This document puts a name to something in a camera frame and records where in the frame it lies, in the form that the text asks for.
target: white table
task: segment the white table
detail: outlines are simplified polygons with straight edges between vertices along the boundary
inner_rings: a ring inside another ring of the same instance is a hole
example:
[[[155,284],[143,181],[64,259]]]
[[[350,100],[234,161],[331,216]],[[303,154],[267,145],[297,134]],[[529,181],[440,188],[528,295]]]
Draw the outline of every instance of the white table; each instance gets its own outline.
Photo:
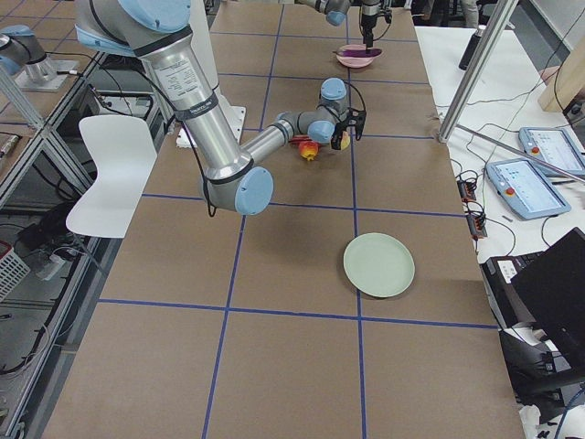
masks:
[[[445,114],[464,74],[463,70],[458,68],[458,64],[473,30],[447,27],[417,27],[416,30],[437,111]],[[520,45],[516,35],[513,31],[507,30],[501,36],[492,57],[488,60],[469,103],[480,100],[513,98],[520,93],[530,91],[538,81],[537,70]],[[467,105],[459,124],[474,130],[480,129],[486,123],[494,123],[506,128],[512,121],[514,114],[522,107],[515,120],[510,124],[510,130],[518,130],[523,126],[554,127],[566,125],[567,121],[561,113],[543,112],[540,109],[537,99],[544,89],[544,84],[540,84],[529,95],[521,96],[510,102]],[[568,127],[568,131],[580,145],[570,127]],[[502,142],[521,149],[516,133],[506,133],[494,126],[486,126],[481,132],[495,139],[501,138]],[[470,139],[470,134],[455,129],[447,145],[451,157],[460,162],[463,169],[472,169],[481,175],[484,163],[465,149],[465,145]],[[484,158],[487,158],[495,148],[493,144],[477,137],[474,138],[470,147]],[[516,158],[516,155],[502,148],[497,148],[490,158],[490,162],[510,158]],[[459,173],[459,167],[456,164],[453,165],[453,170],[456,174]],[[513,254],[545,250],[547,245],[540,237],[544,219],[521,220],[497,195],[489,182],[486,182],[484,186],[483,202],[483,185],[483,181],[480,179],[477,195],[480,203],[484,204],[487,217],[504,223],[516,234],[516,246]],[[577,226],[585,230],[585,214],[583,212],[585,186],[576,182],[557,186],[557,189],[572,209],[569,213],[548,220],[544,235],[549,244],[558,240],[573,227]],[[507,254],[512,247],[513,238],[510,231],[489,221],[486,224],[486,229],[488,238],[480,240],[478,244],[479,262],[484,262],[492,256]]]

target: light green plate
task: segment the light green plate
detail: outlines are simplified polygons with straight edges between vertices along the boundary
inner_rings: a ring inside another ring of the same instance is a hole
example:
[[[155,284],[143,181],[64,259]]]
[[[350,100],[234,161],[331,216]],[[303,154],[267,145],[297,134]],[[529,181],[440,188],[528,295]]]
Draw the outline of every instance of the light green plate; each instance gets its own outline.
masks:
[[[414,278],[409,249],[383,233],[366,233],[352,240],[344,253],[344,268],[357,289],[375,297],[400,294]]]

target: tablet screen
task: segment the tablet screen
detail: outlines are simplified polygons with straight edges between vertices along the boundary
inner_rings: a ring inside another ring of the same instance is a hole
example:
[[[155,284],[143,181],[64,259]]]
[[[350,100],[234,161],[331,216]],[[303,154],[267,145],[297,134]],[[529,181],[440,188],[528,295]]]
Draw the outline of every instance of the tablet screen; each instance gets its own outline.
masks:
[[[497,170],[508,186],[514,188],[528,212],[535,213],[563,206],[528,162],[504,163],[498,165]]]
[[[583,170],[565,135],[560,130],[529,130],[545,162],[565,170]]]

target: chair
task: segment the chair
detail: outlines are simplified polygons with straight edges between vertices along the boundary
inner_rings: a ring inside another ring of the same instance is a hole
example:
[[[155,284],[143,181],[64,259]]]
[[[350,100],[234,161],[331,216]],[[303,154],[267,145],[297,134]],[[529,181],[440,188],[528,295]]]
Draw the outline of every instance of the chair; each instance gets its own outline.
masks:
[[[117,114],[86,117],[80,132],[98,176],[67,216],[74,233],[123,238],[156,159],[142,119]]]

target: plate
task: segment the plate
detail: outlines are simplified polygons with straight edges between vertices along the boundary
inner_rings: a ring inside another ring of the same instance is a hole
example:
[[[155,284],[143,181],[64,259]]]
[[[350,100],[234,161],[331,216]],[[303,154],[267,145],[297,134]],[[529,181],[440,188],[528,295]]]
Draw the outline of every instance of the plate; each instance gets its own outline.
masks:
[[[346,46],[342,46],[339,50],[360,50],[365,48],[363,44],[348,44]],[[372,62],[374,62],[374,58],[354,58],[354,57],[342,57],[340,55],[335,55],[337,60],[341,62],[344,66],[349,67],[350,69],[361,69],[365,66],[369,66]]]
[[[374,297],[398,295],[414,278],[409,249],[384,233],[366,233],[349,242],[344,269],[358,290]]]

